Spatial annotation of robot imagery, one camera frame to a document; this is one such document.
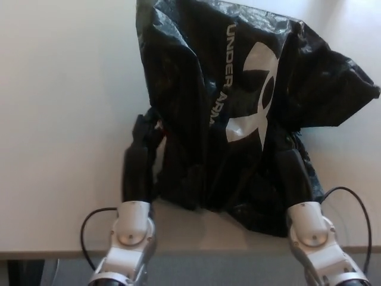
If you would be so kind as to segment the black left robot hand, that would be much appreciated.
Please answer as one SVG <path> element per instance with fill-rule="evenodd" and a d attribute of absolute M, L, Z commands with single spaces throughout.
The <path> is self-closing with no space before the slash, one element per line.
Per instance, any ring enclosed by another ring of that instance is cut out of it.
<path fill-rule="evenodd" d="M 132 130 L 133 141 L 124 152 L 121 179 L 122 201 L 143 201 L 154 199 L 153 166 L 157 148 L 164 138 L 164 132 L 157 127 L 159 117 L 151 109 L 137 116 Z"/>

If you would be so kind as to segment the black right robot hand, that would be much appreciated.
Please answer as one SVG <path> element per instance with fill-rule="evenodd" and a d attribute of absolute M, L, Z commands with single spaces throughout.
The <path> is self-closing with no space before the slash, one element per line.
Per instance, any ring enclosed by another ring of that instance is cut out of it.
<path fill-rule="evenodd" d="M 285 136 L 277 145 L 274 163 L 287 209 L 299 203 L 319 201 L 323 197 L 316 171 L 298 136 Z"/>

